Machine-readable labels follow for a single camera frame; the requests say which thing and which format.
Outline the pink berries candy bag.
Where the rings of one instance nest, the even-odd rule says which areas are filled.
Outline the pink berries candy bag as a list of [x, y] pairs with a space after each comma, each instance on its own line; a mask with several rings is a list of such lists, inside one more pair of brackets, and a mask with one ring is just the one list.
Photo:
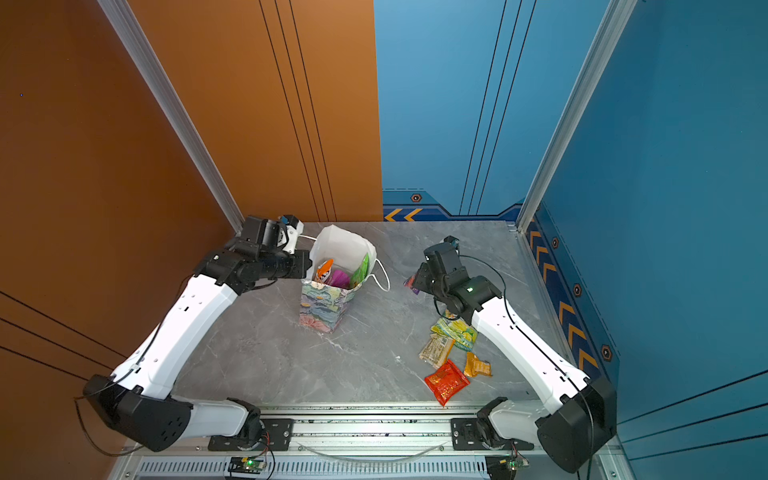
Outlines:
[[408, 278], [408, 279], [407, 279], [407, 280], [404, 282], [404, 286], [405, 286], [405, 287], [407, 287], [408, 289], [410, 289], [410, 290], [411, 290], [411, 291], [412, 291], [414, 294], [418, 295], [418, 294], [420, 293], [420, 290], [419, 290], [419, 289], [417, 289], [417, 288], [414, 286], [414, 283], [415, 283], [415, 279], [416, 279], [416, 275], [412, 275], [411, 277], [409, 277], [409, 278]]

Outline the green yellow Fox's candy bag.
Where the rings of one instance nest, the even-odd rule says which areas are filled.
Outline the green yellow Fox's candy bag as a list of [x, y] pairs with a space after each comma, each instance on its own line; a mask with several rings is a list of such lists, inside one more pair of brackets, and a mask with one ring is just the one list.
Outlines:
[[478, 332], [463, 319], [447, 320], [439, 318], [430, 330], [454, 341], [454, 346], [465, 352], [471, 352], [477, 341]]

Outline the orange Fox's candy bag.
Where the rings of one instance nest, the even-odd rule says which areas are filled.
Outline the orange Fox's candy bag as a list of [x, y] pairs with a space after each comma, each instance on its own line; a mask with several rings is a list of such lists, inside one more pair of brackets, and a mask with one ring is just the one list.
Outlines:
[[333, 259], [327, 259], [319, 264], [313, 280], [318, 283], [327, 283], [333, 273]]

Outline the beige clear snack packet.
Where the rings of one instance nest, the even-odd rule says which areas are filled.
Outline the beige clear snack packet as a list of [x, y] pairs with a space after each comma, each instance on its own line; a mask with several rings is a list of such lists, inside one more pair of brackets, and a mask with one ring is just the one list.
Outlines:
[[455, 340], [432, 333], [426, 345], [419, 353], [419, 358], [435, 369], [440, 368], [447, 360], [455, 344]]

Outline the small orange snack packet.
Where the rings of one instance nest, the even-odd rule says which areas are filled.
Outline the small orange snack packet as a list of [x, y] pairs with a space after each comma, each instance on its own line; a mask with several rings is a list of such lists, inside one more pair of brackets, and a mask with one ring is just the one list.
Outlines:
[[492, 367], [489, 362], [479, 359], [473, 352], [467, 352], [463, 373], [469, 378], [477, 376], [491, 377]]

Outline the green Lays chips bag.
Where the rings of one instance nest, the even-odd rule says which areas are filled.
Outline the green Lays chips bag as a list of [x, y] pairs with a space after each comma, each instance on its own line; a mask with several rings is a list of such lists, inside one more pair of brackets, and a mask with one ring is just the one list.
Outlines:
[[368, 276], [369, 266], [370, 266], [370, 255], [366, 254], [363, 257], [359, 267], [353, 272], [353, 274], [350, 277], [349, 287], [351, 289], [357, 288], [361, 283], [365, 281], [365, 279]]

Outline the red snack packet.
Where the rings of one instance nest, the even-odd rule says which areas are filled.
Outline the red snack packet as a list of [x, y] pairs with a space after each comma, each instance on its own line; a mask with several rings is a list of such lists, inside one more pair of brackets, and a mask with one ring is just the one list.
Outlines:
[[469, 379], [450, 359], [425, 377], [424, 382], [441, 406], [445, 406], [453, 396], [470, 385]]

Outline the purple grape candy bag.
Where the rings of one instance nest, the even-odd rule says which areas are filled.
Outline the purple grape candy bag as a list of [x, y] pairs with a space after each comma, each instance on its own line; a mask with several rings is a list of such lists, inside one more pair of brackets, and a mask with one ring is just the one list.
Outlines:
[[331, 275], [329, 276], [327, 280], [327, 284], [335, 288], [349, 289], [350, 277], [343, 270], [335, 269], [332, 271]]

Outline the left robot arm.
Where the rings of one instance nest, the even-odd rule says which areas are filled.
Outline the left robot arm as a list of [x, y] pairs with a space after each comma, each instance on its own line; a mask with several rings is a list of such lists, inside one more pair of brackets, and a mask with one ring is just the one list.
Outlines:
[[302, 279], [311, 266], [306, 250], [211, 252], [141, 346], [110, 375], [92, 376], [82, 399], [108, 428], [153, 452], [198, 437], [222, 437], [241, 450], [256, 447], [265, 435], [258, 407], [234, 398], [175, 398], [171, 391], [210, 327], [240, 295], [280, 279]]

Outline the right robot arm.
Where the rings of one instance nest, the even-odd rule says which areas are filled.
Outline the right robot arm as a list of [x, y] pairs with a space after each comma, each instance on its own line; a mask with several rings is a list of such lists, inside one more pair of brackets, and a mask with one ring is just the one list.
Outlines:
[[541, 402], [517, 407], [506, 397], [477, 414], [476, 436], [501, 449], [514, 441], [540, 446], [562, 470], [585, 466], [617, 431], [617, 394], [605, 377], [592, 379], [555, 352], [513, 310], [503, 290], [465, 268], [449, 272], [421, 264], [416, 289], [432, 295], [448, 310], [470, 321], [524, 376]]

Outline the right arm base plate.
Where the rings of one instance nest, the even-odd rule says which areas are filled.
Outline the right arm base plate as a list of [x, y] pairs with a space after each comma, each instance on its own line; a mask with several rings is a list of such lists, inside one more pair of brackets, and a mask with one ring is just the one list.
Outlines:
[[503, 439], [496, 434], [490, 422], [477, 417], [459, 417], [450, 420], [452, 448], [455, 451], [532, 451], [535, 445], [520, 439]]

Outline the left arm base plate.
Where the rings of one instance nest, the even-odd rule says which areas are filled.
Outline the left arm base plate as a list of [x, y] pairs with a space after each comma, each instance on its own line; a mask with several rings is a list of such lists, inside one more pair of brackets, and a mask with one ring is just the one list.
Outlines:
[[294, 428], [290, 418], [247, 420], [243, 429], [232, 437], [212, 436], [207, 449], [214, 452], [284, 452], [289, 449]]

